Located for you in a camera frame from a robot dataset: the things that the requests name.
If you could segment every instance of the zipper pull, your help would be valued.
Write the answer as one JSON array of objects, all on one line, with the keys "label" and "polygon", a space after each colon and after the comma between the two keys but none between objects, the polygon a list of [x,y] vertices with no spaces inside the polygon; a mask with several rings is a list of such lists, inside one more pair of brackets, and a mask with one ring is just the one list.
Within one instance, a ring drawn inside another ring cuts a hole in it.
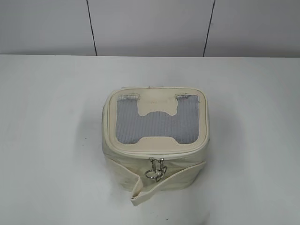
[{"label": "zipper pull", "polygon": [[154,159],[149,158],[150,162],[152,163],[152,169],[147,170],[145,172],[145,176],[149,179],[155,180],[156,182],[159,182],[164,174],[167,172],[168,167],[164,166],[164,158],[160,159]]}]

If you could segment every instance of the cream carrier bag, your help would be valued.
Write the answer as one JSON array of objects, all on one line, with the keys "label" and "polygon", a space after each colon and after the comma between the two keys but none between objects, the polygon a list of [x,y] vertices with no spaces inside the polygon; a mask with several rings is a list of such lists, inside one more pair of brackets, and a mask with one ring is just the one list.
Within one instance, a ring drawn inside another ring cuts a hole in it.
[{"label": "cream carrier bag", "polygon": [[103,152],[133,205],[159,190],[183,189],[205,165],[206,96],[190,88],[125,88],[107,99]]}]

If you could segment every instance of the gray mesh panel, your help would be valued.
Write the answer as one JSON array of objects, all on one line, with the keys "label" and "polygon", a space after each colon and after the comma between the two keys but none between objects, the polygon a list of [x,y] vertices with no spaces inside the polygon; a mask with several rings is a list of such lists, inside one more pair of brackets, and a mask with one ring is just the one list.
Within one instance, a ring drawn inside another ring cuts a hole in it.
[{"label": "gray mesh panel", "polygon": [[136,97],[120,97],[117,105],[116,137],[123,144],[137,143],[142,137],[167,136],[179,144],[190,144],[199,136],[199,103],[197,95],[177,97],[177,114],[150,112],[138,114]]}]

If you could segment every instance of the bag lid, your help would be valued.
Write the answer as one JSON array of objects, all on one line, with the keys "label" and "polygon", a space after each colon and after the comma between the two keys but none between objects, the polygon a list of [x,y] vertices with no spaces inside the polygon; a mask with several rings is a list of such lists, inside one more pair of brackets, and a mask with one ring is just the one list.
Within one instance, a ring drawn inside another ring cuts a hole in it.
[{"label": "bag lid", "polygon": [[126,88],[107,99],[105,141],[131,154],[176,154],[208,141],[205,95],[190,88]]}]

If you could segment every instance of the metal ring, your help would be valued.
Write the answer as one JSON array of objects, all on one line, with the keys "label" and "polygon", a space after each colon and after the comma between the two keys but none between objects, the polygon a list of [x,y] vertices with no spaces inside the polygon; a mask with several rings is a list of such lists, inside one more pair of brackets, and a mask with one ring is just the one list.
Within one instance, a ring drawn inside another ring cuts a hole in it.
[{"label": "metal ring", "polygon": [[[148,173],[150,173],[150,172],[155,172],[155,173],[159,172],[159,173],[157,174],[157,176],[151,177],[151,176],[148,176]],[[159,170],[154,170],[154,169],[147,170],[147,171],[145,172],[145,176],[148,177],[148,178],[150,178],[150,179],[153,179],[153,180],[156,180],[156,178],[159,177],[160,174],[161,174],[161,171],[159,171]]]}]

